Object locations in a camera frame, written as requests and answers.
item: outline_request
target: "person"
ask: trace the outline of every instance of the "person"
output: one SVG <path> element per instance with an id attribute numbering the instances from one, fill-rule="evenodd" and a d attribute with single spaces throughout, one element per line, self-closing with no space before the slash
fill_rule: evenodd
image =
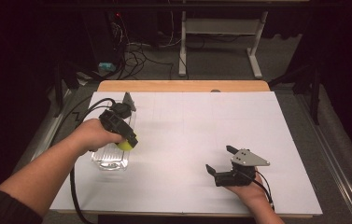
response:
<path id="1" fill-rule="evenodd" d="M 78 157 L 124 141 L 99 119 L 81 123 L 70 135 L 0 184 L 0 223 L 41 223 Z M 226 187 L 248 207 L 257 223 L 283 223 L 257 185 Z"/>

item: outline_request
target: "table leg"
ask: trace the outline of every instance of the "table leg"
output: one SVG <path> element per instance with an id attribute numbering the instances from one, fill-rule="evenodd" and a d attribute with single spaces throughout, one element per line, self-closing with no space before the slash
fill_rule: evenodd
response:
<path id="1" fill-rule="evenodd" d="M 185 41 L 187 38 L 186 19 L 187 19 L 187 12 L 183 11 L 182 22 L 181 22 L 181 50 L 179 52 L 179 63 L 178 63 L 178 74 L 181 77 L 184 77 L 187 74 L 187 49 L 185 47 Z"/>
<path id="2" fill-rule="evenodd" d="M 260 67 L 258 66 L 257 57 L 255 57 L 255 52 L 257 51 L 258 44 L 260 43 L 260 36 L 262 35 L 263 27 L 266 23 L 266 17 L 268 16 L 268 12 L 262 12 L 260 17 L 260 23 L 257 26 L 257 31 L 255 33 L 255 41 L 252 48 L 248 48 L 247 55 L 250 60 L 252 71 L 254 72 L 254 77 L 257 79 L 262 79 L 262 73 L 260 72 Z"/>

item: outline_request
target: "dark background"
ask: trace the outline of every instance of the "dark background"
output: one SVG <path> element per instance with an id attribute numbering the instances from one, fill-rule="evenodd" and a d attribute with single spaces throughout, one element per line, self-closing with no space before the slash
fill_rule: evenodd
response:
<path id="1" fill-rule="evenodd" d="M 352 140 L 352 3 L 346 3 L 342 11 L 270 12 L 262 36 L 281 34 L 286 39 L 303 34 L 289 71 L 319 58 L 322 83 Z M 257 13 L 248 11 L 244 15 Z M 189 14 L 208 16 L 203 12 Z M 177 32 L 180 13 L 174 15 Z M 210 13 L 209 16 L 225 15 Z M 158 31 L 171 33 L 169 13 L 122 12 L 122 17 L 130 34 L 152 46 L 157 44 Z M 225 17 L 239 16 L 227 13 Z M 0 183 L 12 173 L 49 110 L 47 93 L 53 87 L 54 68 L 69 60 L 96 69 L 100 54 L 92 43 L 94 36 L 87 32 L 88 26 L 79 12 L 42 10 L 36 1 L 0 0 Z M 103 30 L 103 34 L 99 37 L 111 38 L 110 31 Z M 64 68 L 62 76 L 73 79 L 75 71 Z"/>

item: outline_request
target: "table surface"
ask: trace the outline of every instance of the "table surface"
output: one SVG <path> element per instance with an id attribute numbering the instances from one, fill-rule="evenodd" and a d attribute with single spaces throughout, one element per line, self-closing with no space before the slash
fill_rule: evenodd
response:
<path id="1" fill-rule="evenodd" d="M 255 85 L 261 89 L 251 90 Z M 140 142 L 124 172 L 99 171 L 89 153 L 79 158 L 77 195 L 85 212 L 248 217 L 238 198 L 216 187 L 205 170 L 209 164 L 218 172 L 229 171 L 232 154 L 225 147 L 231 145 L 250 148 L 271 162 L 259 169 L 281 217 L 322 214 L 275 94 L 265 82 L 105 81 L 91 104 L 105 97 L 121 99 L 125 91 L 137 107 L 134 130 Z M 97 109 L 88 118 L 101 113 Z M 68 181 L 51 209 L 74 210 Z"/>

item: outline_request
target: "white metal stand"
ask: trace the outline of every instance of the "white metal stand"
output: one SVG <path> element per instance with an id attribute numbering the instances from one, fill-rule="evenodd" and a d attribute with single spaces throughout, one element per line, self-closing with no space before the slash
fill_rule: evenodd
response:
<path id="1" fill-rule="evenodd" d="M 182 12 L 181 49 L 179 52 L 178 74 L 187 74 L 187 49 L 185 47 L 187 34 L 223 34 L 223 35 L 254 35 L 252 48 L 246 49 L 254 77 L 262 79 L 255 53 L 260 43 L 263 27 L 266 23 L 267 11 L 262 12 L 259 20 L 218 20 L 218 19 L 188 19 L 186 12 Z"/>

